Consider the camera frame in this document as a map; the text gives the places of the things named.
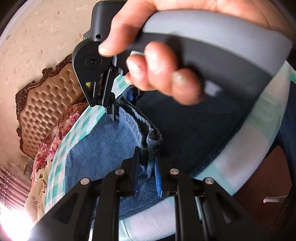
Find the hand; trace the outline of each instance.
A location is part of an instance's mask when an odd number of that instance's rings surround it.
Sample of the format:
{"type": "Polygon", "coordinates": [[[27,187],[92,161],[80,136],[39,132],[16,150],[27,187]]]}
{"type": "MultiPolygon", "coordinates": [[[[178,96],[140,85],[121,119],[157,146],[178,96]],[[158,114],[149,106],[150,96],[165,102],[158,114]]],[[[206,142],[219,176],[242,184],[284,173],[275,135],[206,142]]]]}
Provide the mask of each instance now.
{"type": "MultiPolygon", "coordinates": [[[[153,13],[169,9],[220,12],[289,36],[287,23],[269,0],[128,0],[114,17],[99,53],[104,56],[121,53],[153,13]]],[[[198,78],[189,69],[178,69],[175,54],[163,43],[149,43],[145,56],[130,56],[127,66],[129,73],[125,81],[143,91],[157,89],[185,105],[197,104],[204,98],[198,78]]]]}

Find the wall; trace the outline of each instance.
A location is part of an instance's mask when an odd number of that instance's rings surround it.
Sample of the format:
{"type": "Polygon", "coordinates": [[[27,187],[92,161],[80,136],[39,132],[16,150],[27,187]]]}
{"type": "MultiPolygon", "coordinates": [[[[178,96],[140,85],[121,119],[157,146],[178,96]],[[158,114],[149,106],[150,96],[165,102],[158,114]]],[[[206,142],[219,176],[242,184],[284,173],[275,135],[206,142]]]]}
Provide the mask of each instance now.
{"type": "Polygon", "coordinates": [[[28,0],[0,39],[0,164],[11,159],[23,170],[28,157],[19,149],[15,94],[55,67],[89,30],[98,0],[28,0]]]}

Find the floral bedding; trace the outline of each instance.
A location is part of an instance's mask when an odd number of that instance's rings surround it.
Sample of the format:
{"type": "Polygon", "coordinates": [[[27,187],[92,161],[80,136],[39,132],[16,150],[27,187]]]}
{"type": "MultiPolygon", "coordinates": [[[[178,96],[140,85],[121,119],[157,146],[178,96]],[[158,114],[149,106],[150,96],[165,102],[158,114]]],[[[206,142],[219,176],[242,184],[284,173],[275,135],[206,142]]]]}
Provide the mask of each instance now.
{"type": "Polygon", "coordinates": [[[44,215],[44,198],[47,187],[48,173],[54,155],[69,130],[88,106],[88,103],[75,104],[68,108],[57,125],[49,133],[38,148],[32,172],[32,187],[25,202],[25,212],[34,222],[44,215]]]}

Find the reddish brown floor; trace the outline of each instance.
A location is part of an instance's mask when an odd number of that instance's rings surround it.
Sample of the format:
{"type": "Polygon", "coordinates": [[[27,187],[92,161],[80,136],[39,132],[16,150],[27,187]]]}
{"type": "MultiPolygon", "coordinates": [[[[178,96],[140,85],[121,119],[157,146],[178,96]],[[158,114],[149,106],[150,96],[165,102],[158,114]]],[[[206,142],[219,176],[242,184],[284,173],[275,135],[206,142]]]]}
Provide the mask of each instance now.
{"type": "Polygon", "coordinates": [[[288,195],[290,188],[287,161],[282,149],[277,147],[234,198],[264,228],[268,228],[279,213],[281,203],[263,203],[263,199],[267,196],[288,195]]]}

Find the brown leather headboard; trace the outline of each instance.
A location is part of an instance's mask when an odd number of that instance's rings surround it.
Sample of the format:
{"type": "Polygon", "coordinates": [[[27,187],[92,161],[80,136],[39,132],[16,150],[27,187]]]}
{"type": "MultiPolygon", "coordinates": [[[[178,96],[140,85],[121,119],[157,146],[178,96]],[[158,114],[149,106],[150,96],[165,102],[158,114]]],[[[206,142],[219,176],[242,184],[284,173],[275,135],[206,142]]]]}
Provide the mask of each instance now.
{"type": "Polygon", "coordinates": [[[41,141],[72,105],[81,102],[83,92],[72,67],[72,55],[52,68],[42,70],[38,82],[27,84],[15,95],[20,149],[35,158],[41,141]]]}

